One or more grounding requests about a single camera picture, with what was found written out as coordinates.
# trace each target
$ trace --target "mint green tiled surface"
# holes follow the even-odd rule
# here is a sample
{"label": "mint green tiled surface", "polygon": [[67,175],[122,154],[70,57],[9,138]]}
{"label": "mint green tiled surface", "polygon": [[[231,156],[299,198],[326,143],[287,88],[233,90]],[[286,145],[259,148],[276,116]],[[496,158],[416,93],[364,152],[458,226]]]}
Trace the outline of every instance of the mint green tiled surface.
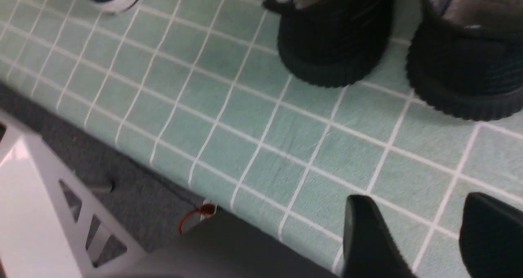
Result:
{"label": "mint green tiled surface", "polygon": [[422,278],[467,277],[467,193],[523,209],[523,115],[470,123],[413,98],[420,0],[355,86],[292,77],[261,0],[0,0],[0,80],[103,142],[339,273],[345,198],[369,194]]}

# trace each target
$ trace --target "textured rubber sole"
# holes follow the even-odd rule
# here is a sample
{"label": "textured rubber sole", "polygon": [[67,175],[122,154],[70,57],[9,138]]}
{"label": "textured rubber sole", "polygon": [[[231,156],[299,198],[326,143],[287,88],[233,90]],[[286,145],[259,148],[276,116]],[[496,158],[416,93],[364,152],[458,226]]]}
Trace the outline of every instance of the textured rubber sole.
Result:
{"label": "textured rubber sole", "polygon": [[504,95],[465,96],[425,75],[417,55],[414,40],[407,56],[407,78],[416,94],[436,110],[464,120],[491,121],[523,109],[523,87]]}
{"label": "textured rubber sole", "polygon": [[345,87],[363,79],[379,64],[387,49],[389,35],[375,40],[362,54],[332,65],[315,65],[300,60],[285,48],[280,38],[278,38],[278,51],[282,63],[297,78],[315,86]]}

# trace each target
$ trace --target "gray carpet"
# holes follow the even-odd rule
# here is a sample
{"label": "gray carpet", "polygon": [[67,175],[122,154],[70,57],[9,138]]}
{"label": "gray carpet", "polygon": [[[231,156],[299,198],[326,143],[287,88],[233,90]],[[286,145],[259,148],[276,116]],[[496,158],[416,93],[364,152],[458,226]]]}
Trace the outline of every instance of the gray carpet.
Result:
{"label": "gray carpet", "polygon": [[[45,142],[84,183],[113,178],[114,191],[97,195],[97,198],[145,250],[150,252],[178,237],[178,222],[192,206],[138,169],[126,156],[34,105],[2,83],[0,108],[41,133]],[[169,180],[164,179],[164,182],[193,203],[202,203],[200,196]]]}

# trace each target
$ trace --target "shoe sole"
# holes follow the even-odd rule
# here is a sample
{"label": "shoe sole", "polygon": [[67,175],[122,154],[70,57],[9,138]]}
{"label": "shoe sole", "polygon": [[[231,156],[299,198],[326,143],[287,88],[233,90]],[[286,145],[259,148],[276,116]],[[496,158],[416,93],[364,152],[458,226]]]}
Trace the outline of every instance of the shoe sole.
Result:
{"label": "shoe sole", "polygon": [[464,120],[491,121],[507,118],[523,109],[523,87],[504,95],[476,97],[446,88],[424,74],[417,62],[415,43],[412,42],[407,56],[407,78],[420,99],[436,110]]}

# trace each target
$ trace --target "shoe collar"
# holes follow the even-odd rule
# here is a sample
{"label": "shoe collar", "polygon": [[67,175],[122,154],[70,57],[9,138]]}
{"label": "shoe collar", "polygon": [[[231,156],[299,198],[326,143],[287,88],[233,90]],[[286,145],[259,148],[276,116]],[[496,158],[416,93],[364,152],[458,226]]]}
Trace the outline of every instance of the shoe collar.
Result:
{"label": "shoe collar", "polygon": [[459,36],[478,39],[491,40],[512,40],[517,43],[523,43],[523,29],[521,30],[492,30],[488,28],[464,27],[444,19],[439,13],[431,0],[421,0],[423,18],[430,19],[431,23],[439,29],[452,31]]}

